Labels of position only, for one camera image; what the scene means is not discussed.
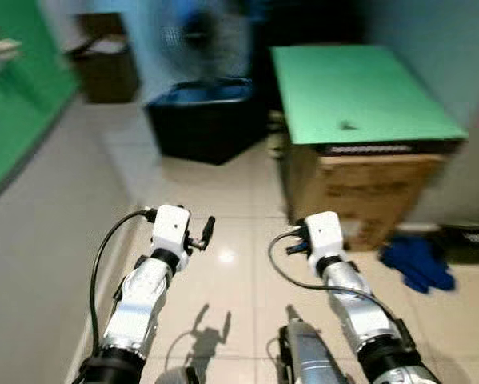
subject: black object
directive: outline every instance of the black object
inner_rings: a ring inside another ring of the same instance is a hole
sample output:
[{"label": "black object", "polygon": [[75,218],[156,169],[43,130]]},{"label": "black object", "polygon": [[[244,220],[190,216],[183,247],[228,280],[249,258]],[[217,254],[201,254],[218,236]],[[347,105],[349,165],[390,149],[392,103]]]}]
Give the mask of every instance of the black object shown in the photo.
[{"label": "black object", "polygon": [[191,242],[192,238],[190,238],[190,232],[187,230],[186,233],[184,234],[184,251],[188,254],[188,256],[191,257],[193,254],[194,249],[191,248]]},{"label": "black object", "polygon": [[428,240],[433,253],[447,262],[479,264],[479,225],[443,225]]},{"label": "black object", "polygon": [[406,328],[406,324],[403,321],[403,319],[396,318],[395,323],[396,323],[397,330],[401,334],[401,338],[406,343],[406,348],[414,349],[417,346],[417,344],[415,344],[415,341],[413,340],[411,333],[409,332],[408,328]]},{"label": "black object", "polygon": [[176,254],[174,254],[173,252],[170,252],[169,250],[163,250],[161,248],[157,248],[152,253],[152,258],[156,258],[157,260],[161,260],[162,262],[167,264],[172,270],[172,276],[175,275],[175,272],[177,271],[177,264],[178,264],[178,257]]},{"label": "black object", "polygon": [[249,76],[267,110],[282,110],[269,47],[301,44],[361,44],[364,21],[353,0],[254,0]]},{"label": "black object", "polygon": [[285,248],[285,252],[287,253],[287,255],[299,254],[300,252],[305,252],[308,249],[309,245],[306,242],[300,242],[295,246],[288,246],[287,248]]},{"label": "black object", "polygon": [[141,255],[138,260],[136,260],[136,262],[134,263],[134,269],[137,269],[140,267],[141,264],[143,264],[145,262],[145,260],[147,260],[149,257],[148,256],[145,256],[144,254]]},{"label": "black object", "polygon": [[342,258],[340,256],[329,256],[328,258],[320,258],[316,264],[316,271],[319,276],[322,277],[322,274],[325,273],[325,269],[331,266],[332,264],[336,264],[338,262],[342,262]]},{"label": "black object", "polygon": [[202,250],[206,250],[207,246],[209,245],[210,238],[213,237],[214,232],[214,223],[216,222],[216,218],[214,216],[209,216],[207,219],[206,226],[202,231],[202,241],[205,243],[205,247]]},{"label": "black object", "polygon": [[358,352],[358,361],[369,382],[380,375],[401,366],[424,366],[420,354],[408,349],[401,340],[381,336],[368,342]]},{"label": "black object", "polygon": [[199,384],[200,380],[198,380],[197,371],[192,366],[186,367],[186,376],[188,384]]},{"label": "black object", "polygon": [[177,84],[146,113],[162,153],[176,158],[219,165],[265,135],[265,118],[246,78]]},{"label": "black object", "polygon": [[147,222],[151,222],[152,224],[154,224],[154,222],[156,221],[157,215],[158,215],[158,210],[154,208],[150,208],[149,210],[145,212],[145,219]]},{"label": "black object", "polygon": [[398,140],[395,142],[339,142],[316,144],[320,156],[379,156],[388,154],[453,154],[460,148],[461,139]]},{"label": "black object", "polygon": [[[144,258],[144,257],[145,257],[145,256],[140,256],[139,259],[136,261],[136,264],[139,263],[139,264],[141,265],[142,262],[140,262],[140,260],[141,260],[142,258]],[[124,285],[124,281],[125,281],[125,280],[126,280],[126,276],[124,276],[124,277],[122,278],[122,280],[120,281],[120,284],[118,284],[118,286],[117,286],[117,289],[114,291],[113,300],[114,300],[115,302],[119,302],[120,300],[122,300],[122,286]]]},{"label": "black object", "polygon": [[182,36],[188,46],[196,50],[208,50],[216,35],[216,21],[206,10],[192,14],[182,27]]},{"label": "black object", "polygon": [[280,363],[277,364],[278,382],[281,384],[289,384],[293,379],[292,370],[287,370],[286,367],[293,366],[293,356],[290,353],[290,345],[287,340],[287,326],[283,326],[278,330],[278,345],[280,347]]},{"label": "black object", "polygon": [[349,260],[348,264],[351,265],[351,267],[354,269],[356,273],[360,273],[360,269],[358,268],[357,264],[353,260]]},{"label": "black object", "polygon": [[97,357],[86,359],[82,365],[84,382],[125,384],[139,383],[145,362],[126,350],[101,350]]}]

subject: cardboard box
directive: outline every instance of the cardboard box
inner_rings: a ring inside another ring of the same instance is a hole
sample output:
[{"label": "cardboard box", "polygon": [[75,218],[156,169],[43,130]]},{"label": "cardboard box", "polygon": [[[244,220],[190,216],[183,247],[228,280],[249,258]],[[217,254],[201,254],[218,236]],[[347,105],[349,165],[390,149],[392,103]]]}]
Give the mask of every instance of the cardboard box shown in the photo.
[{"label": "cardboard box", "polygon": [[120,14],[83,14],[89,41],[69,55],[88,102],[131,102],[139,87],[133,52]]},{"label": "cardboard box", "polygon": [[322,157],[308,146],[291,146],[289,219],[335,211],[351,250],[375,250],[444,159],[439,154]]}]

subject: green board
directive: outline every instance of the green board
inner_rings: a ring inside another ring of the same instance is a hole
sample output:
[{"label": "green board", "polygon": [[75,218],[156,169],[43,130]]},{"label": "green board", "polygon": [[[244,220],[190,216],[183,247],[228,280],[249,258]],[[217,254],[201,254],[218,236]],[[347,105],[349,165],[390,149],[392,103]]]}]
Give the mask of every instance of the green board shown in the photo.
[{"label": "green board", "polygon": [[384,48],[291,46],[272,54],[294,144],[466,137]]},{"label": "green board", "polygon": [[0,189],[49,129],[76,82],[35,0],[0,0],[0,38],[19,41],[21,55],[0,72]]}]

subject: blue glove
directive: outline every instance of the blue glove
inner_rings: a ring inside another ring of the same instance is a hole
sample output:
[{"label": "blue glove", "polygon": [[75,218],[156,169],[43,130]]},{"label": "blue glove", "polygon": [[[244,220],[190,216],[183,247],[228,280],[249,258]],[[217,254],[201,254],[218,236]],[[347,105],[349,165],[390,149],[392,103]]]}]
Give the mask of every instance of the blue glove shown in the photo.
[{"label": "blue glove", "polygon": [[433,256],[430,244],[423,238],[394,237],[381,252],[380,260],[402,272],[405,284],[417,292],[427,294],[431,286],[441,290],[454,290],[456,286],[447,264]]}]

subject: silver robot arm segment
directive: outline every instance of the silver robot arm segment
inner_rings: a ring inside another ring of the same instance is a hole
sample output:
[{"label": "silver robot arm segment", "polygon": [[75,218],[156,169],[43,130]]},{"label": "silver robot arm segment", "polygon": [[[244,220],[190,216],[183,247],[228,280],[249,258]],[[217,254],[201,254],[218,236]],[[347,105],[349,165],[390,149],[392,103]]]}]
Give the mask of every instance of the silver robot arm segment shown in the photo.
[{"label": "silver robot arm segment", "polygon": [[[368,282],[347,258],[336,213],[324,212],[307,217],[301,233],[309,255],[309,266],[325,285],[372,295]],[[439,383],[422,363],[401,319],[394,318],[374,300],[358,294],[329,290],[329,300],[369,382]]]},{"label": "silver robot arm segment", "polygon": [[[355,270],[343,249],[337,214],[324,212],[305,220],[312,245],[310,268],[328,286],[360,290],[372,294],[369,283]],[[341,319],[342,330],[355,354],[370,340],[379,336],[401,338],[397,325],[376,303],[352,294],[329,294],[333,311]]]},{"label": "silver robot arm segment", "polygon": [[181,206],[160,206],[149,221],[154,222],[150,255],[141,256],[123,280],[98,354],[84,363],[84,383],[139,382],[172,277],[187,267],[193,248],[207,247],[215,222],[210,217],[197,239],[189,236],[190,212]]}]

